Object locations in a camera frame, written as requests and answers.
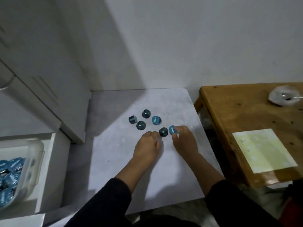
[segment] spoon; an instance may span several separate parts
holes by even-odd
[[[303,98],[303,96],[293,96],[291,97],[290,94],[282,93],[282,98],[285,100],[290,100],[291,98]]]

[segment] plastic container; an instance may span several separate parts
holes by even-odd
[[[44,156],[44,144],[39,139],[17,139],[0,141],[0,160],[25,158],[21,175],[12,200],[0,207],[5,209],[12,203],[27,199],[38,183],[42,160]]]

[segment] white tabletop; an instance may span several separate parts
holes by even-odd
[[[142,117],[144,109],[150,110],[150,118]],[[129,123],[128,117],[133,114],[138,121],[146,122],[145,130]],[[152,124],[155,115],[162,119],[160,125]],[[222,173],[186,89],[93,92],[87,124],[87,136],[93,137],[88,190],[99,191],[128,163],[142,134],[171,125],[188,126],[197,140],[199,153]],[[162,138],[156,164],[138,183],[126,214],[202,197],[193,172],[176,152],[168,134]]]

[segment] yellow paper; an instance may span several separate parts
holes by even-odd
[[[233,136],[255,174],[297,166],[272,129],[236,132]]]

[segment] person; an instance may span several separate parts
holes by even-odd
[[[282,226],[278,220],[227,181],[199,154],[194,135],[187,126],[176,126],[172,135],[176,151],[193,171],[205,202],[219,226]],[[143,173],[154,164],[159,154],[159,133],[148,131],[138,141],[132,159],[98,191],[65,225],[132,226],[125,217],[131,195]],[[169,215],[150,215],[133,226],[198,226]]]

